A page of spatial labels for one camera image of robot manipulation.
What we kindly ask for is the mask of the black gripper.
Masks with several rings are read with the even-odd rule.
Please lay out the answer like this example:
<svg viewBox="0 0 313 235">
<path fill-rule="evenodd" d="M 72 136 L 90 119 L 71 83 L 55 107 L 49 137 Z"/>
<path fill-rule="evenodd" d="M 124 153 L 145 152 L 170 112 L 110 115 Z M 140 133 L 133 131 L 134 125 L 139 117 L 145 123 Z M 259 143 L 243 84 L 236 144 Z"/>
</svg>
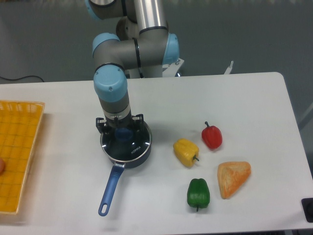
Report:
<svg viewBox="0 0 313 235">
<path fill-rule="evenodd" d="M 108 135 L 109 129 L 126 128 L 133 124 L 133 132 L 137 137 L 143 137 L 144 135 L 144 116 L 143 114 L 138 114 L 135 116 L 127 115 L 125 118 L 110 119 L 105 116 L 97 117 L 95 120 L 95 126 L 100 134 Z"/>
</svg>

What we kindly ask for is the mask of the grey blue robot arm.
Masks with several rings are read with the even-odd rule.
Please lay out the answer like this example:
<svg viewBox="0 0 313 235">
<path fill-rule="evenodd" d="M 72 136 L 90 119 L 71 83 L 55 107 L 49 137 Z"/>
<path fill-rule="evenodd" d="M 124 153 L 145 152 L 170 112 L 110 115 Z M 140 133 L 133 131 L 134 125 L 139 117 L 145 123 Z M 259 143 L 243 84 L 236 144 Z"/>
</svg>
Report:
<svg viewBox="0 0 313 235">
<path fill-rule="evenodd" d="M 132 116 L 128 96 L 126 70 L 159 67 L 179 59 L 179 43 L 169 32 L 160 0 L 87 0 L 89 14 L 99 20 L 117 18 L 128 20 L 135 33 L 128 29 L 116 34 L 102 33 L 92 42 L 95 63 L 94 89 L 104 112 L 96 119 L 100 133 L 120 128 L 142 127 L 143 115 Z"/>
</svg>

